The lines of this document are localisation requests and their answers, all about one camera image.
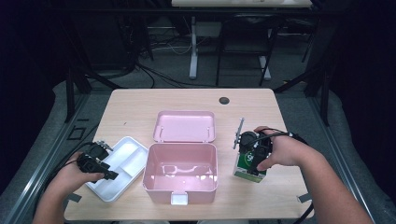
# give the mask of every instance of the small green box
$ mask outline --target small green box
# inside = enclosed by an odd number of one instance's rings
[[[260,183],[265,178],[267,171],[260,171],[258,175],[248,174],[248,169],[250,168],[253,158],[254,155],[251,151],[246,154],[238,152],[235,167],[233,168],[233,174],[246,180]]]

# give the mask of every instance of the white container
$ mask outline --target white container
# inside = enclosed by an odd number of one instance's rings
[[[123,137],[103,160],[110,165],[109,170],[119,174],[116,179],[101,179],[86,185],[104,202],[114,202],[143,172],[147,158],[148,150],[143,145],[132,137]]]
[[[143,186],[155,203],[212,203],[218,187],[215,116],[209,111],[162,111],[148,150]]]

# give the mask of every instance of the human hand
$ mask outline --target human hand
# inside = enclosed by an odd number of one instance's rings
[[[66,162],[67,165],[52,179],[48,189],[57,192],[61,197],[66,197],[86,182],[97,181],[105,176],[101,173],[88,174],[81,172],[77,166],[77,159],[81,154],[82,152],[76,152],[70,157]]]
[[[276,131],[271,130],[267,126],[259,126],[254,132],[265,134],[276,133]],[[275,164],[301,166],[306,153],[315,151],[312,147],[286,135],[271,137],[271,140],[273,142],[273,152],[257,166],[259,171],[266,170]]]

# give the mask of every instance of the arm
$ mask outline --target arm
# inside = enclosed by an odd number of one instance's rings
[[[79,189],[84,183],[96,181],[104,177],[104,174],[82,173],[77,167],[76,159],[80,152],[70,157],[70,164],[66,165],[49,183],[44,192],[33,219],[34,224],[64,223],[63,202],[66,197]]]
[[[268,127],[254,131],[274,133],[263,129]],[[312,195],[318,223],[373,223],[322,154],[288,136],[272,137],[272,141],[273,153],[258,165],[258,170],[275,164],[299,166]]]

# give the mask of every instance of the pink box lid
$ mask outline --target pink box lid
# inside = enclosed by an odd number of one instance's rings
[[[210,111],[164,110],[158,113],[156,142],[207,143],[216,138],[215,114]]]

